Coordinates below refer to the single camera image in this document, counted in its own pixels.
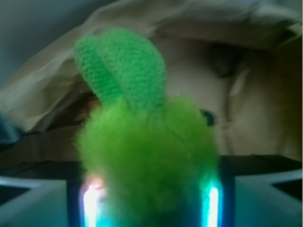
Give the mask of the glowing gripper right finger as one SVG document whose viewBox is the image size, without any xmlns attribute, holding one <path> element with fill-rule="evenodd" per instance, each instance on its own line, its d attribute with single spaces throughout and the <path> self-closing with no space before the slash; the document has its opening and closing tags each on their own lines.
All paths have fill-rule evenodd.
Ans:
<svg viewBox="0 0 303 227">
<path fill-rule="evenodd" d="M 202 206 L 203 227 L 301 227 L 302 162 L 279 155 L 221 156 Z"/>
</svg>

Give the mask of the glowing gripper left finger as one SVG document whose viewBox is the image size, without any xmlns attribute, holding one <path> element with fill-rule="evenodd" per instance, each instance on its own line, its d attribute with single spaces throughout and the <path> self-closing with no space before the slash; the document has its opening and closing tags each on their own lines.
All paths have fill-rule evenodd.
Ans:
<svg viewBox="0 0 303 227">
<path fill-rule="evenodd" d="M 98 227 L 103 181 L 78 162 L 27 162 L 0 171 L 2 227 Z"/>
</svg>

